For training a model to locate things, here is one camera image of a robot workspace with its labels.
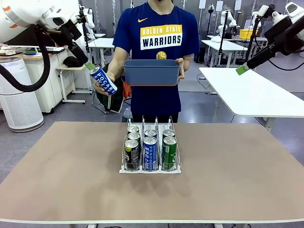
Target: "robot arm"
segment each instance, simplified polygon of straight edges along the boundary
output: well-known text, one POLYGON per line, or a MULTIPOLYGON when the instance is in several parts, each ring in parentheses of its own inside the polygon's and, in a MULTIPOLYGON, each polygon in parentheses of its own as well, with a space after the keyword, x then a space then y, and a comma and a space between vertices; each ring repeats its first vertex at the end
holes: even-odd
POLYGON ((16 89, 22 92, 33 92, 41 88, 48 79, 50 72, 50 60, 44 36, 51 37, 60 47, 68 46, 75 57, 92 66, 86 54, 74 42, 82 36, 76 28, 76 24, 85 21, 82 11, 80 15, 74 15, 69 9, 54 6, 51 1, 31 0, 31 4, 25 0, 2 0, 0 7, 0 42, 8 41, 24 31, 31 24, 35 24, 35 37, 41 50, 44 71, 41 78, 33 85, 20 84, 13 75, 0 65, 0 74, 16 89))
POLYGON ((258 16, 260 18, 272 16, 274 19, 273 27, 265 33, 269 45, 238 68, 239 74, 265 63, 277 52, 288 56, 298 53, 304 46, 304 9, 290 2, 286 5, 286 11, 287 15, 282 15, 274 10, 274 6, 262 6, 258 16))

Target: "golden state warriors shirt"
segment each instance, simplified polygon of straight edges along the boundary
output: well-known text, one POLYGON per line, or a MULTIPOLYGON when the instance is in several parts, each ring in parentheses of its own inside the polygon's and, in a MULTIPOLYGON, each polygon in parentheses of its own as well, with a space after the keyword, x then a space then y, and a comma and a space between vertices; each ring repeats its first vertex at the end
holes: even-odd
MULTIPOLYGON (((174 59, 199 53, 198 25, 193 14, 178 7, 159 15, 148 3, 126 9, 116 29, 113 45, 132 59, 174 59)), ((133 86, 134 114, 174 114, 181 111, 178 86, 133 86)))

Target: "pole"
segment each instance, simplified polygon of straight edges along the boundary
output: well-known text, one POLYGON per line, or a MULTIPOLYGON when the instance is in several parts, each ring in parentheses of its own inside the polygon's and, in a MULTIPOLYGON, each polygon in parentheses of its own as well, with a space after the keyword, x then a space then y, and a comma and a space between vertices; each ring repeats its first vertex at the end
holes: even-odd
POLYGON ((220 65, 220 61, 222 59, 222 52, 223 52, 223 41, 224 41, 224 35, 225 35, 225 31, 226 31, 226 23, 228 20, 228 11, 226 12, 226 16, 225 16, 225 23, 224 23, 224 28, 223 28, 223 33, 222 33, 222 40, 220 41, 220 46, 219 46, 219 51, 218 51, 218 59, 217 59, 217 63, 220 65))
POLYGON ((200 21, 201 21, 201 11, 202 11, 202 9, 200 9, 200 14, 199 14, 199 29, 200 29, 200 21))
POLYGON ((251 48, 252 48, 252 44, 253 44, 253 39, 254 39, 255 36, 256 36, 256 32, 257 32, 256 29, 257 29, 257 27, 258 27, 259 22, 260 22, 260 17, 257 16, 257 17, 256 17, 256 20, 255 20, 255 25, 254 25, 254 27, 253 27, 253 32, 252 32, 251 37, 250 37, 250 42, 249 42, 249 46, 248 46, 248 51, 246 52, 245 62, 247 62, 248 59, 249 59, 249 55, 250 55, 251 48))

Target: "blue plastic bin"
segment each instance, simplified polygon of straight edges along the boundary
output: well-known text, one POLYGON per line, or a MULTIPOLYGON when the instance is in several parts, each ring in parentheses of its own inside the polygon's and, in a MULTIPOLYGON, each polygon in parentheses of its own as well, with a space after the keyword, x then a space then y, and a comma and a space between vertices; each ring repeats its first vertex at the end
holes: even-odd
POLYGON ((174 86, 180 71, 171 59, 131 59, 123 67, 125 81, 132 86, 174 86))

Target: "pocari sweat can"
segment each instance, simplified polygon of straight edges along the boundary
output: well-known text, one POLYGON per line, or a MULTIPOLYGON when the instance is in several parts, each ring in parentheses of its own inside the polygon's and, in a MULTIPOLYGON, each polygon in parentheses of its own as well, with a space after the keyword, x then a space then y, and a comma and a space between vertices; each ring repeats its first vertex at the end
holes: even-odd
POLYGON ((90 70, 90 75, 109 95, 116 93, 117 86, 111 81, 102 68, 95 66, 90 70))

